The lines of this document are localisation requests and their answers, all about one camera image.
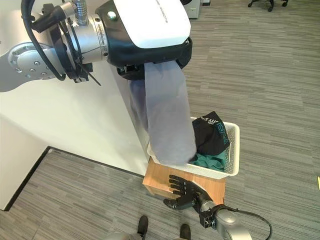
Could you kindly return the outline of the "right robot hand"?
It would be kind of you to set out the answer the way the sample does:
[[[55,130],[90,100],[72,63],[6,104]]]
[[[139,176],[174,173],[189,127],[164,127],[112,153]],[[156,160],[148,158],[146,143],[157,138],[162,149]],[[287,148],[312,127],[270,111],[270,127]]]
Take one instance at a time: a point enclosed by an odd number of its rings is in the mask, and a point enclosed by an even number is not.
[[[192,181],[177,175],[169,175],[170,188],[178,198],[163,200],[163,203],[176,210],[184,210],[193,207],[198,213],[205,202],[213,201],[208,193]]]

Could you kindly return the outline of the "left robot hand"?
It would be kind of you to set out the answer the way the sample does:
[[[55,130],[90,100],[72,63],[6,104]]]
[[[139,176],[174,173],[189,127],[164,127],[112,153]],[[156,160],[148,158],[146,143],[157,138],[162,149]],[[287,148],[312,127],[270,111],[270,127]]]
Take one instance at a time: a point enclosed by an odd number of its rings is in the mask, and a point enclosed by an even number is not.
[[[144,80],[145,64],[191,60],[191,23],[179,0],[109,0],[95,13],[106,33],[107,62],[130,81]]]

